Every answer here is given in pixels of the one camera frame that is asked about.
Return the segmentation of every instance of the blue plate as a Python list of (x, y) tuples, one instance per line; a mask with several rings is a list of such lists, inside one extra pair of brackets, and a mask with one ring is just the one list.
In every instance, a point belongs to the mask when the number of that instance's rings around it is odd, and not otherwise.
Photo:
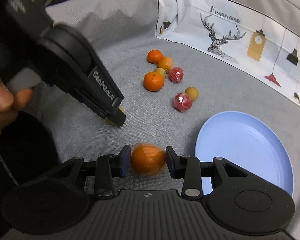
[[(241, 112), (221, 112), (202, 126), (195, 156), (202, 162), (224, 157), (242, 168), (293, 193), (293, 172), (286, 149), (277, 135), (257, 118)], [(202, 178), (205, 194), (210, 178)]]

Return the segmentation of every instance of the ribbed black surface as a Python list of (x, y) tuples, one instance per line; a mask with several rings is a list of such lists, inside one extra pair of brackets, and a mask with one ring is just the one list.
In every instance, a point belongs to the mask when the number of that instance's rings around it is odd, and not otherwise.
[(201, 203), (180, 198), (175, 190), (122, 190), (118, 197), (98, 201), (79, 224), (63, 232), (27, 235), (11, 230), (3, 240), (288, 240), (286, 233), (243, 236), (215, 223)]

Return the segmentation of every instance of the gray tablecloth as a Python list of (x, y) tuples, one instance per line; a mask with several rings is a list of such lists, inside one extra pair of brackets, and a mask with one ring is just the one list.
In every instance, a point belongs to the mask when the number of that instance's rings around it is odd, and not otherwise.
[[(150, 142), (194, 154), (204, 122), (221, 111), (251, 114), (281, 139), (292, 161), (296, 213), (289, 232), (300, 239), (300, 108), (250, 75), (207, 54), (155, 36), (157, 0), (70, 0), (48, 8), (57, 21), (77, 27), (92, 43), (125, 96), (127, 121), (113, 127), (85, 105), (58, 88), (41, 85), (36, 112), (52, 131), (62, 161), (80, 155), (87, 161), (119, 153), (125, 144)], [(143, 76), (154, 69), (146, 61), (151, 49), (160, 49), (183, 67), (179, 84), (166, 82), (157, 93), (144, 89)], [(176, 93), (194, 86), (200, 96), (180, 113), (172, 107)], [(157, 177), (138, 178), (131, 172), (115, 179), (116, 189), (181, 189), (182, 181), (167, 170)]]

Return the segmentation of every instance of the deer illustration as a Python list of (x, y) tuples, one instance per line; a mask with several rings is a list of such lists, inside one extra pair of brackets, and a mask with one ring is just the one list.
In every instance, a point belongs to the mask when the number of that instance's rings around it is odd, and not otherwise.
[(216, 37), (216, 31), (213, 29), (214, 23), (211, 24), (210, 27), (209, 27), (209, 23), (207, 23), (207, 19), (210, 16), (212, 16), (212, 14), (210, 14), (207, 17), (205, 17), (204, 20), (203, 20), (202, 19), (202, 14), (200, 13), (200, 18), (201, 18), (202, 24), (210, 32), (209, 33), (209, 37), (212, 40), (212, 43), (209, 46), (208, 51), (211, 52), (211, 53), (213, 53), (213, 54), (216, 54), (216, 55), (218, 55), (220, 57), (223, 57), (223, 58), (225, 58), (227, 60), (230, 60), (230, 61), (238, 64), (238, 61), (235, 58), (230, 57), (226, 53), (222, 52), (221, 49), (220, 49), (220, 47), (223, 44), (227, 44), (228, 41), (238, 41), (238, 40), (240, 40), (246, 33), (244, 33), (242, 36), (240, 36), (240, 31), (239, 31), (237, 25), (235, 25), (237, 27), (237, 30), (238, 30), (237, 35), (234, 35), (232, 37), (231, 36), (231, 30), (230, 30), (229, 31), (229, 35), (223, 36), (221, 39), (217, 39), (217, 37)]

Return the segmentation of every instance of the plastic wrap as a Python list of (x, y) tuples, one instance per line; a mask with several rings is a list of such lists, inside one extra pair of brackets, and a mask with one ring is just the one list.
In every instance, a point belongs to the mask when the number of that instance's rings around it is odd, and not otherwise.
[(192, 100), (186, 93), (177, 94), (173, 100), (173, 107), (181, 112), (190, 109), (192, 106)]
[(150, 143), (137, 143), (131, 154), (131, 166), (139, 176), (155, 176), (165, 167), (164, 149)]
[(169, 78), (172, 81), (172, 83), (178, 83), (183, 79), (183, 70), (181, 67), (173, 67), (170, 69)]

